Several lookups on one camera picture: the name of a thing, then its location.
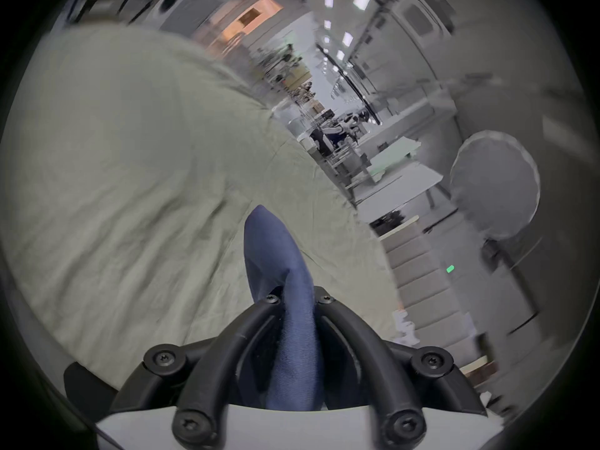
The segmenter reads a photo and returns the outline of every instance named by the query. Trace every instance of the blue fabric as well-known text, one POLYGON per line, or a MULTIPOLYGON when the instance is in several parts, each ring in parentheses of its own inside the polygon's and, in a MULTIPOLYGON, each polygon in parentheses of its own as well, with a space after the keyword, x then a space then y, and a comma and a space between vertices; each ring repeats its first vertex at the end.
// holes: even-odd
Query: blue fabric
POLYGON ((246 219, 244 259, 255 302, 283 286, 284 321, 266 408, 318 410, 322 381, 313 278, 286 226, 262 205, 246 219))

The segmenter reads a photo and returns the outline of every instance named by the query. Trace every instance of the black plastic bracket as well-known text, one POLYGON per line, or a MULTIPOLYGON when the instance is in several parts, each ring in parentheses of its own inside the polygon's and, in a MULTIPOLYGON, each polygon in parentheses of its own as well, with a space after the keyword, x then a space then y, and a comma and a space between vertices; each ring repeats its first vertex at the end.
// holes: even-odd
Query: black plastic bracket
MULTIPOLYGON (((223 442, 227 403, 264 408, 283 304, 257 302, 218 337, 148 350, 116 395, 110 413, 177 404, 172 431, 189 449, 223 442)), ((380 446, 409 449, 423 438, 422 407, 486 415, 468 379, 444 349, 383 341, 358 315, 315 287, 315 321, 324 358, 328 409, 371 405, 380 446)))
POLYGON ((229 384, 244 351, 265 324, 283 315, 281 300, 268 295, 246 309, 214 339, 191 371, 177 401, 172 431, 186 448, 216 446, 223 437, 221 415, 229 384))
POLYGON ((322 325, 334 325, 354 354, 355 366, 376 412, 377 439, 387 448, 411 449, 425 436, 427 426, 421 403, 405 369, 379 335, 347 306, 322 287, 314 288, 315 317, 322 325))

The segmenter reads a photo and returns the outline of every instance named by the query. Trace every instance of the gray bed sheet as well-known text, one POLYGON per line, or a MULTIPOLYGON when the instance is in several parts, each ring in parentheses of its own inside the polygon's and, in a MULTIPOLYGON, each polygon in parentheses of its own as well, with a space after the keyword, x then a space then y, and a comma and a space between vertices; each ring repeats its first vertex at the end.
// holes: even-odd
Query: gray bed sheet
POLYGON ((259 204, 383 338, 398 307, 371 229, 244 84, 175 35, 95 23, 47 37, 0 144, 0 243, 18 289, 120 387, 147 348, 218 334, 251 302, 259 204))

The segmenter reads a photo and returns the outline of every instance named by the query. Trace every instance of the screw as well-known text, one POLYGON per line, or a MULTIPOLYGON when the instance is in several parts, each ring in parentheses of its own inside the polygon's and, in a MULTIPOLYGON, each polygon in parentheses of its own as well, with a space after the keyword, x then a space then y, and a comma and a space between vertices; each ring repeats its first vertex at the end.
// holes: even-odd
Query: screw
POLYGON ((400 422, 400 424, 402 426, 402 430, 407 431, 407 432, 413 431, 416 427, 416 422, 412 418, 407 418, 405 420, 402 420, 400 422))
POLYGON ((181 421, 181 426, 184 427, 185 430, 192 431, 198 428, 198 422, 194 422, 190 418, 184 418, 181 421))
POLYGON ((154 363, 159 367, 168 367, 175 362, 175 355, 171 352, 158 352, 154 356, 154 363))
POLYGON ((421 418, 412 410, 405 410, 397 415, 396 420, 388 427, 387 435, 395 443, 415 441, 423 435, 424 426, 421 418))
POLYGON ((173 420, 173 434, 187 444, 201 445, 213 435, 206 415, 194 410, 184 410, 173 420))
POLYGON ((335 298, 333 298, 330 295, 324 295, 321 298, 319 298, 319 302, 321 302, 322 304, 330 304, 332 302, 335 302, 335 298))
POLYGON ((440 368, 444 364, 443 358, 435 353, 426 354, 423 357, 422 362, 432 370, 440 368))

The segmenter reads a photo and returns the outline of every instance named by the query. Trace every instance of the desk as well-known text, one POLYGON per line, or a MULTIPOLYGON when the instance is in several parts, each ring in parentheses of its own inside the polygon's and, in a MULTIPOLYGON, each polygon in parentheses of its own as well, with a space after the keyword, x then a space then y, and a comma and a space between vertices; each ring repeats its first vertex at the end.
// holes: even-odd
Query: desk
POLYGON ((442 180, 442 176, 424 164, 408 160, 396 169, 388 169, 375 185, 364 182, 354 189, 358 217, 371 223, 396 210, 442 180))

